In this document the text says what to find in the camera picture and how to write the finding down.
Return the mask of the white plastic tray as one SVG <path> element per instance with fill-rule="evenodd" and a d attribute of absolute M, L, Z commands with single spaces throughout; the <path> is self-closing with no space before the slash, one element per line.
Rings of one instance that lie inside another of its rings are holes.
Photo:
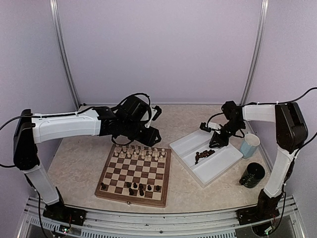
<path fill-rule="evenodd" d="M 243 156 L 237 148 L 228 144 L 222 148 L 214 148 L 215 153 L 206 158 L 200 158 L 196 163 L 196 153 L 210 150 L 209 142 L 213 134 L 214 132 L 197 130 L 169 145 L 176 159 L 202 188 L 228 171 Z"/>

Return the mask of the wooden chess board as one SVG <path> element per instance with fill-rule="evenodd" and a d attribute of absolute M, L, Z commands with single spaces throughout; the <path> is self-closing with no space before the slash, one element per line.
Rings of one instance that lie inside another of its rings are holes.
<path fill-rule="evenodd" d="M 171 150 L 168 148 L 141 145 L 113 145 L 101 173 L 95 196 L 98 198 L 132 203 L 137 205 L 166 206 L 171 164 Z M 101 182 L 106 190 L 101 189 Z M 134 195 L 129 195 L 126 183 L 130 182 Z M 142 183 L 144 196 L 139 194 Z"/>

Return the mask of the black chess rook corner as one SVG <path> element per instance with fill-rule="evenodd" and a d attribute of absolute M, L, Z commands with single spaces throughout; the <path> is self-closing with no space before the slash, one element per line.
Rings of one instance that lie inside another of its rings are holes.
<path fill-rule="evenodd" d="M 101 182 L 101 189 L 106 190 L 106 185 L 103 182 Z"/>

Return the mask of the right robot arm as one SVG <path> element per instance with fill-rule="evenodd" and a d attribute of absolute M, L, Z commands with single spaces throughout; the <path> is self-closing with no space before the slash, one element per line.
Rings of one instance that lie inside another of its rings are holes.
<path fill-rule="evenodd" d="M 277 155 L 267 184 L 260 191 L 258 203 L 252 215 L 264 220 L 268 215 L 277 215 L 277 204 L 290 178 L 297 154 L 308 138 L 308 129 L 296 102 L 238 106 L 227 101 L 221 107 L 228 122 L 213 134 L 210 148 L 227 146 L 229 138 L 245 129 L 246 121 L 266 121 L 275 124 Z"/>

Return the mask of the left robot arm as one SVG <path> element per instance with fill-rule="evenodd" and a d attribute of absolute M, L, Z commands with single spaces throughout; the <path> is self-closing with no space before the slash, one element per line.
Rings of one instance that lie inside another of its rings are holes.
<path fill-rule="evenodd" d="M 159 106 L 132 94 L 115 107 L 92 106 L 82 111 L 63 114 L 34 114 L 23 110 L 16 119 L 13 137 L 13 163 L 23 172 L 29 184 L 39 193 L 50 213 L 63 221 L 69 216 L 58 189 L 49 179 L 38 157 L 37 145 L 55 139 L 75 136 L 111 136 L 112 142 L 125 136 L 154 146 L 161 141 L 159 130 L 151 126 L 162 113 Z"/>

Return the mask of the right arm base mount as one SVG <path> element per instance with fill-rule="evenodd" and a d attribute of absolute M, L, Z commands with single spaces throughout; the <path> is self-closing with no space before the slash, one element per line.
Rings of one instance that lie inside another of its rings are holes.
<path fill-rule="evenodd" d="M 239 225 L 247 225 L 251 223 L 256 223 L 259 221 L 271 219 L 274 216 L 278 217 L 280 215 L 277 208 L 272 210 L 261 210 L 257 206 L 238 209 L 236 211 Z"/>

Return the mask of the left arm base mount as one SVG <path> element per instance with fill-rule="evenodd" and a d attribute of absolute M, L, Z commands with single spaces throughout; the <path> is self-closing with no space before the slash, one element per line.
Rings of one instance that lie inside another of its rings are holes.
<path fill-rule="evenodd" d="M 50 207 L 44 209 L 43 216 L 55 221 L 83 226 L 87 211 L 72 207 Z"/>

